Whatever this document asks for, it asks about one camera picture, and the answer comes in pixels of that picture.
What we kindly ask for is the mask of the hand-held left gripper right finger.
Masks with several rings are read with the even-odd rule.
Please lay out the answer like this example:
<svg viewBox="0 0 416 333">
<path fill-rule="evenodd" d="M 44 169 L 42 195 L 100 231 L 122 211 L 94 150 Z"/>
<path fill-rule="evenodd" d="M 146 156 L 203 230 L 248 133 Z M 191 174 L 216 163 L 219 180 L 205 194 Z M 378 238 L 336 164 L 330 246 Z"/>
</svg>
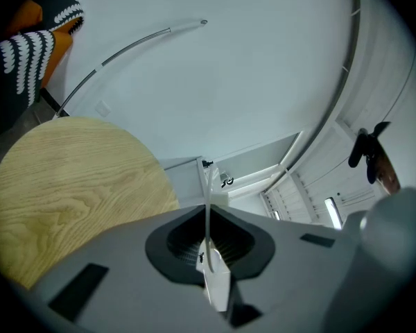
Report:
<svg viewBox="0 0 416 333">
<path fill-rule="evenodd" d="M 344 231 L 211 209 L 211 238 L 232 274 L 227 317 L 208 333 L 326 333 L 356 251 Z"/>
</svg>

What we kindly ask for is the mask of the white round plate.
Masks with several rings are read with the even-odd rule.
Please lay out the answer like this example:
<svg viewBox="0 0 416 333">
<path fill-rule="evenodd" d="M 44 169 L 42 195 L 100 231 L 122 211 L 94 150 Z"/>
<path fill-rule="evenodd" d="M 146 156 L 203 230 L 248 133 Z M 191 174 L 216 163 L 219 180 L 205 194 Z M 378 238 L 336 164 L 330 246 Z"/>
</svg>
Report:
<svg viewBox="0 0 416 333">
<path fill-rule="evenodd" d="M 204 295 L 210 305 L 220 313 L 227 311 L 231 273 L 211 238 L 211 203 L 214 199 L 215 166 L 208 166 L 207 192 L 205 195 L 205 237 L 199 251 L 196 270 L 204 277 Z"/>
</svg>

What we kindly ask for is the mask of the black ceiling fixture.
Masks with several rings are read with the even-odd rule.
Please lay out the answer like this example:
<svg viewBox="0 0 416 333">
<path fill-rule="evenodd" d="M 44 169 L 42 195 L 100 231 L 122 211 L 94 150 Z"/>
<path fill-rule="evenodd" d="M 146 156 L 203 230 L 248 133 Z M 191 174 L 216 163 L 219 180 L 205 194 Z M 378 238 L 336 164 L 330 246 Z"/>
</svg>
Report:
<svg viewBox="0 0 416 333">
<path fill-rule="evenodd" d="M 389 125 L 389 121 L 382 121 L 374 127 L 372 133 L 361 128 L 350 153 L 348 165 L 356 168 L 364 157 L 368 182 L 371 185 L 378 182 L 388 195 L 393 195 L 401 189 L 401 185 L 389 157 L 379 142 L 379 136 Z"/>
</svg>

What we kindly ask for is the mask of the round wooden table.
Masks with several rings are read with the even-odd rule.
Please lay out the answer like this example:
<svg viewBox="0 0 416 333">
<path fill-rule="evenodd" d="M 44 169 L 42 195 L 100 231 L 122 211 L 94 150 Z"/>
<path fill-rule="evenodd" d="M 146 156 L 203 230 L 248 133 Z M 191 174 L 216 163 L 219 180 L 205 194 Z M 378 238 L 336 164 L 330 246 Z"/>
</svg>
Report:
<svg viewBox="0 0 416 333">
<path fill-rule="evenodd" d="M 31 288 L 101 232 L 178 207 L 158 160 L 128 131 L 89 117 L 48 121 L 0 163 L 0 272 Z"/>
</svg>

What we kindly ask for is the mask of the black and white patterned sleeve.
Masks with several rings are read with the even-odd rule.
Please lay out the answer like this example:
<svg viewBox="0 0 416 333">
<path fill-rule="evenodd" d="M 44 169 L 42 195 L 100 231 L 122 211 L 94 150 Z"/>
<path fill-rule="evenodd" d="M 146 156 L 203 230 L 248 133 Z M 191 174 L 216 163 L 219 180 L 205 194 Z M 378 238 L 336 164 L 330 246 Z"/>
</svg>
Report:
<svg viewBox="0 0 416 333">
<path fill-rule="evenodd" d="M 54 47 L 50 31 L 18 34 L 0 42 L 0 136 L 40 97 Z"/>
</svg>

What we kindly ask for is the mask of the white ceiling light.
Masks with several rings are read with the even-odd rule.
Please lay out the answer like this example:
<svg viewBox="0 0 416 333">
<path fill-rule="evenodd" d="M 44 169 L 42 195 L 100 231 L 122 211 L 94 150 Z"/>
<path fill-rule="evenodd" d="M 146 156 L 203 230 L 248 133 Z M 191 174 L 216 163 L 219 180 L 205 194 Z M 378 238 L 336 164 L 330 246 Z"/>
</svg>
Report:
<svg viewBox="0 0 416 333">
<path fill-rule="evenodd" d="M 333 227 L 337 230 L 341 230 L 343 227 L 343 221 L 341 219 L 340 213 L 338 211 L 337 205 L 332 197 L 326 198 L 324 200 L 324 204 L 327 208 L 327 211 L 329 213 L 331 222 L 333 224 Z"/>
</svg>

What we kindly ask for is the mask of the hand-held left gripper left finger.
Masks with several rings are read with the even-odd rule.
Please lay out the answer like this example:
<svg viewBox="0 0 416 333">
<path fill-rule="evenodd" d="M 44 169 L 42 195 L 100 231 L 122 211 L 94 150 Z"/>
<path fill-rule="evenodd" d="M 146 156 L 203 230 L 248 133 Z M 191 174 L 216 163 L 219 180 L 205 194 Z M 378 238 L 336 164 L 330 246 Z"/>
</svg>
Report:
<svg viewBox="0 0 416 333">
<path fill-rule="evenodd" d="M 226 333 L 196 269 L 205 209 L 118 225 L 67 255 L 30 290 L 54 333 Z"/>
</svg>

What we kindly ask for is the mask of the orange sofa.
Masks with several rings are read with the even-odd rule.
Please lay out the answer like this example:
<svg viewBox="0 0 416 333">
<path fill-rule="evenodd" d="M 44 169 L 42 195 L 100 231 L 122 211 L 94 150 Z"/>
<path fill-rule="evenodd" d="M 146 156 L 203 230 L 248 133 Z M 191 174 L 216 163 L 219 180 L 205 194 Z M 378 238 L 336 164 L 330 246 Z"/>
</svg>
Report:
<svg viewBox="0 0 416 333">
<path fill-rule="evenodd" d="M 55 16 L 55 26 L 49 28 L 53 33 L 55 44 L 46 67 L 44 78 L 42 79 L 41 88 L 47 86 L 55 68 L 63 58 L 64 54 L 68 51 L 69 47 L 73 44 L 72 35 L 84 22 L 83 16 L 80 15 L 79 10 L 80 4 L 78 2 L 73 3 Z M 42 30 L 44 29 L 44 27 L 42 27 L 43 22 L 41 5 L 32 0 L 25 0 L 13 15 L 10 23 L 6 26 L 3 36 L 9 38 L 26 31 Z"/>
</svg>

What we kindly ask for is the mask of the curved ceiling rail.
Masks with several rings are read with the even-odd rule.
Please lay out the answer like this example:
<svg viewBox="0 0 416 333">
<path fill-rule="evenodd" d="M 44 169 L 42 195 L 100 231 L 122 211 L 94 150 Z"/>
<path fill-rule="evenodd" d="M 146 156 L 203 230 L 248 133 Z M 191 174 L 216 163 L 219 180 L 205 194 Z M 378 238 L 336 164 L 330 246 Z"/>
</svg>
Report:
<svg viewBox="0 0 416 333">
<path fill-rule="evenodd" d="M 295 140 L 290 145 L 284 157 L 278 164 L 280 169 L 288 167 L 291 170 L 294 165 L 300 160 L 300 158 L 306 154 L 306 152 L 312 148 L 314 141 L 319 139 L 320 133 L 325 129 L 326 123 L 330 120 L 331 113 L 336 109 L 339 99 L 342 95 L 345 83 L 347 82 L 349 71 L 352 68 L 354 56 L 356 52 L 356 45 L 358 42 L 358 33 L 360 28 L 360 11 L 361 0 L 352 0 L 352 11 L 350 14 L 350 34 L 349 44 L 343 65 L 340 70 L 340 76 L 336 90 L 333 92 L 331 101 L 329 102 L 324 116 L 311 131 L 301 131 Z"/>
</svg>

